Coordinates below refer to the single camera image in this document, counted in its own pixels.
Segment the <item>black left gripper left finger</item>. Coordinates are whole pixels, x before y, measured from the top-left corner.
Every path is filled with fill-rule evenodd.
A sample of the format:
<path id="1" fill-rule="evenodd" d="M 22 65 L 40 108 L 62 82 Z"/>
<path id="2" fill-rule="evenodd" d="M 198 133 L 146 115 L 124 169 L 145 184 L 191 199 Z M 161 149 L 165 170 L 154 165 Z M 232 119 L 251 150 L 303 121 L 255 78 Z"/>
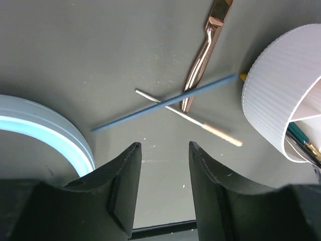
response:
<path id="1" fill-rule="evenodd" d="M 141 171 L 141 144 L 66 186 L 1 180 L 1 240 L 128 240 Z"/>

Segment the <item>dark teal chopstick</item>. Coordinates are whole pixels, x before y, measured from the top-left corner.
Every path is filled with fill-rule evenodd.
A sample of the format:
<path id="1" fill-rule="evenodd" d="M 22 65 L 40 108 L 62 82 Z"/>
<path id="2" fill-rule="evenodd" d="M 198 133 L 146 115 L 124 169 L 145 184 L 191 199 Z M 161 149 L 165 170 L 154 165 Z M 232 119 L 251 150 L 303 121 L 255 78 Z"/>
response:
<path id="1" fill-rule="evenodd" d="M 194 90 L 190 90 L 190 91 L 188 91 L 186 93 L 180 94 L 178 96 L 175 96 L 175 97 L 170 98 L 168 100 L 165 100 L 163 102 L 159 102 L 159 103 L 157 103 L 157 104 L 155 104 L 153 106 L 147 107 L 147 108 L 142 109 L 142 110 L 137 111 L 137 112 L 134 112 L 134 113 L 129 114 L 127 116 L 124 116 L 122 118 L 116 119 L 116 120 L 114 120 L 112 122 L 109 122 L 107 124 L 103 124 L 101 126 L 98 126 L 98 127 L 94 128 L 94 129 L 92 129 L 91 132 L 92 133 L 96 133 L 96 132 L 105 130 L 107 128 L 116 126 L 118 124 L 124 123 L 126 121 L 131 120 L 131 119 L 138 118 L 138 117 L 143 116 L 145 114 L 148 114 L 148 113 L 151 113 L 151 112 L 156 111 L 158 109 L 161 109 L 161 108 L 163 108 L 165 106 L 169 106 L 169 105 L 172 105 L 174 103 L 180 102 L 180 101 L 182 101 L 182 100 L 184 100 L 186 98 L 193 97 L 195 95 L 199 95 L 199 94 L 202 94 L 204 92 L 207 92 L 207 91 L 209 91 L 211 89 L 221 87 L 221 86 L 223 86 L 225 84 L 228 84 L 230 82 L 235 81 L 237 78 L 238 78 L 238 76 L 235 75 L 235 74 L 227 76 L 227 77 L 224 77 L 224 78 L 219 79 L 219 80 L 217 80 L 215 82 L 212 82 L 212 83 L 209 83 L 207 85 L 204 85 L 204 86 L 202 86 L 200 88 L 197 88 L 197 89 L 194 89 Z"/>

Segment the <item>gold spoon green handle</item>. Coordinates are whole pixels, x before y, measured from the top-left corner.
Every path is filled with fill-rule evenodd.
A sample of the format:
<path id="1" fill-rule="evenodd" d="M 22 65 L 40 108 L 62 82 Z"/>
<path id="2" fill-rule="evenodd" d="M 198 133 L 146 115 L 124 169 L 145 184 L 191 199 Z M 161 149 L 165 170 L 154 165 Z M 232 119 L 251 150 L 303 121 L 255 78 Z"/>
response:
<path id="1" fill-rule="evenodd" d="M 290 122 L 286 136 L 291 139 L 311 160 L 320 163 L 320 151 L 311 143 L 308 136 L 294 122 Z"/>

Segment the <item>white divided round container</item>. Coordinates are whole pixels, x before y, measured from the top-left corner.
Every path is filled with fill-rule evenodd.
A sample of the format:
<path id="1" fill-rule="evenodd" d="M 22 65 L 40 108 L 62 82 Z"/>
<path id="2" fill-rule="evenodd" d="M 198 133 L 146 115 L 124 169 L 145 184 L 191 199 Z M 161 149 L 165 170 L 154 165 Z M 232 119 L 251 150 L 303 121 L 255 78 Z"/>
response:
<path id="1" fill-rule="evenodd" d="M 320 24 L 283 34 L 259 55 L 244 82 L 241 104 L 249 123 L 288 160 L 307 162 L 285 141 L 289 123 L 320 149 Z"/>

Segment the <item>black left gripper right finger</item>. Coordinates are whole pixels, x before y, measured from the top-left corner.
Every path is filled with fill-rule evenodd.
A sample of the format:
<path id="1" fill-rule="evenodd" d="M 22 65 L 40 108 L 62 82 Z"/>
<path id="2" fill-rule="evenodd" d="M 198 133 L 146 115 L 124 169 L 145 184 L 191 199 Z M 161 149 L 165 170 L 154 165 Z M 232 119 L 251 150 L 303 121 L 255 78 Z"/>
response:
<path id="1" fill-rule="evenodd" d="M 189 143 L 200 240 L 320 240 L 320 186 L 272 188 L 221 164 Z"/>

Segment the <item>silver copper chopstick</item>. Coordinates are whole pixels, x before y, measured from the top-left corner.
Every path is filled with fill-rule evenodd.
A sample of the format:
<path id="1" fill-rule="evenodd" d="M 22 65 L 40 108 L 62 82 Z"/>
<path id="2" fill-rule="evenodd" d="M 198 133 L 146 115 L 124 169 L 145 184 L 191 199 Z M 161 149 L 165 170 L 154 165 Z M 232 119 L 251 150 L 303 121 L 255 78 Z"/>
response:
<path id="1" fill-rule="evenodd" d="M 233 145 L 235 145 L 237 147 L 243 146 L 243 143 L 240 140 L 238 140 L 238 139 L 236 139 L 236 138 L 234 138 L 234 137 L 232 137 L 232 136 L 230 136 L 230 135 L 228 135 L 228 134 L 226 134 L 226 133 L 224 133 L 224 132 L 222 132 L 222 131 L 214 128 L 214 127 L 212 127 L 211 125 L 209 125 L 207 123 L 200 122 L 197 119 L 195 119 L 193 117 L 190 117 L 187 114 L 185 114 L 185 113 L 183 113 L 183 112 L 181 112 L 181 111 L 179 111 L 179 110 L 177 110 L 177 109 L 175 109 L 175 108 L 173 108 L 171 106 L 166 106 L 165 108 L 170 110 L 170 111 L 172 111 L 172 112 L 174 112 L 175 114 L 181 116 L 182 118 L 188 120 L 189 122 L 192 122 L 193 124 L 200 126 L 202 129 L 204 129 L 204 130 L 206 130 L 206 131 L 218 136 L 219 138 L 221 138 L 221 139 L 223 139 L 223 140 L 225 140 L 225 141 L 227 141 L 227 142 L 229 142 L 229 143 L 231 143 L 231 144 L 233 144 Z"/>

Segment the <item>light blue headphones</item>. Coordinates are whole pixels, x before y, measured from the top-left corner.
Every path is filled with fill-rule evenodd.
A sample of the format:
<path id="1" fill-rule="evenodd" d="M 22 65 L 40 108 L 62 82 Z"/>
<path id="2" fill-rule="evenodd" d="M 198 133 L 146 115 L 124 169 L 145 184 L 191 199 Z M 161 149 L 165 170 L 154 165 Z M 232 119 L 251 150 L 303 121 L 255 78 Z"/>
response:
<path id="1" fill-rule="evenodd" d="M 66 118 L 39 103 L 1 95 L 1 130 L 35 138 L 58 151 L 79 177 L 96 169 L 91 148 Z"/>

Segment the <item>copper utensil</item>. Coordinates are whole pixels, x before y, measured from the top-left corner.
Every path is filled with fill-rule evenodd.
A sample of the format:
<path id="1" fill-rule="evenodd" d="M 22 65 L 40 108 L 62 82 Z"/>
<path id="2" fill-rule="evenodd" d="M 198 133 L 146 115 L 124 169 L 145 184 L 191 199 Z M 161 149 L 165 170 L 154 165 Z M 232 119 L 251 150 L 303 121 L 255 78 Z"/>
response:
<path id="1" fill-rule="evenodd" d="M 233 0 L 215 0 L 205 20 L 204 40 L 188 70 L 183 93 L 196 89 L 204 75 Z"/>

